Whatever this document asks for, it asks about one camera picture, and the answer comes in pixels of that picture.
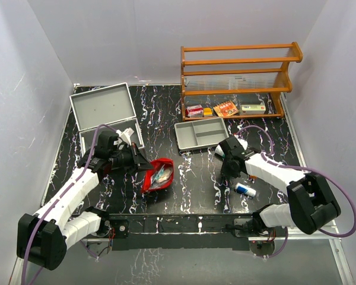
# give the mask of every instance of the red pouch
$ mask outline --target red pouch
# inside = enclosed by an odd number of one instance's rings
[[[151,192],[151,191],[156,191],[156,190],[161,190],[165,189],[170,186],[170,184],[173,181],[173,176],[174,176],[174,165],[173,161],[171,159],[157,159],[153,160],[150,162],[151,165],[153,165],[154,169],[153,170],[147,170],[147,173],[145,174],[145,179],[144,179],[144,184],[141,189],[141,193],[146,193],[146,192]],[[172,173],[169,177],[169,179],[164,183],[163,185],[159,186],[158,188],[153,188],[150,189],[151,187],[151,178],[152,176],[158,172],[161,167],[164,166],[166,169],[171,169]]]

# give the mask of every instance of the white container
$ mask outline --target white container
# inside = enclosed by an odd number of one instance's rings
[[[261,105],[242,105],[240,108],[241,115],[261,115],[266,111],[264,104]]]
[[[241,183],[236,184],[235,191],[239,194],[244,194],[251,198],[256,196],[256,193],[257,193],[256,190],[252,189],[251,187],[245,186]]]

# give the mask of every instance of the floor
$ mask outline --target floor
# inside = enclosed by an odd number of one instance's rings
[[[80,87],[77,93],[97,87]],[[113,214],[227,214],[251,213],[266,204],[285,202],[282,192],[262,180],[250,181],[247,176],[228,185],[220,178],[221,160],[213,149],[180,152],[177,148],[174,124],[182,121],[180,114],[180,87],[131,86],[131,97],[141,127],[149,160],[168,157],[174,160],[174,181],[171,187],[159,192],[141,195],[143,173],[135,176],[111,175],[86,197],[76,214],[93,205]],[[264,98],[267,106],[269,100]],[[274,141],[274,159],[298,165],[298,158],[285,118],[227,120],[226,127],[234,134],[242,126],[258,125],[269,132]],[[250,146],[266,150],[268,140],[260,131],[248,129],[243,138]],[[80,157],[80,141],[74,114],[70,112],[58,152],[52,180],[46,199],[66,182]],[[241,182],[257,190],[254,199],[233,191]]]
[[[79,88],[87,91],[95,87]],[[142,175],[111,176],[91,191],[76,214],[90,205],[110,213],[187,214],[251,213],[267,203],[285,202],[277,189],[261,180],[237,181],[257,190],[254,199],[238,195],[219,178],[221,161],[212,149],[180,153],[174,124],[180,122],[179,86],[130,87],[148,159],[169,157],[175,163],[173,185],[166,191],[140,195]],[[227,121],[230,134],[241,126],[259,125],[274,140],[275,160],[298,165],[285,119]],[[265,150],[267,139],[245,132],[249,145]],[[47,189],[47,202],[69,178],[80,157],[80,142],[71,112]],[[276,240],[280,247],[282,240]],[[37,266],[31,264],[29,278]],[[35,284],[342,284],[328,240],[289,240],[282,252],[266,262],[250,252],[231,249],[135,249],[110,252],[98,262],[79,244],[55,271],[44,270]]]

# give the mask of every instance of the small box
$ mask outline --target small box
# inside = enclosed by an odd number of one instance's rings
[[[127,83],[73,94],[70,101],[77,121],[82,155],[91,148],[95,129],[100,124],[120,131],[132,128],[131,141],[139,148],[144,147]],[[108,130],[102,128],[98,133]]]
[[[266,111],[265,105],[242,105],[240,114],[242,115],[261,115]]]
[[[211,110],[211,108],[204,108],[204,109],[203,109],[203,116],[204,116],[204,117],[212,117],[212,110]]]
[[[203,107],[202,105],[189,106],[186,108],[187,117],[202,117],[203,116]]]

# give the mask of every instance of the gray compartment tray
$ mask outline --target gray compartment tray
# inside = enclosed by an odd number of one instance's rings
[[[215,147],[229,137],[222,118],[177,123],[174,128],[180,150]]]

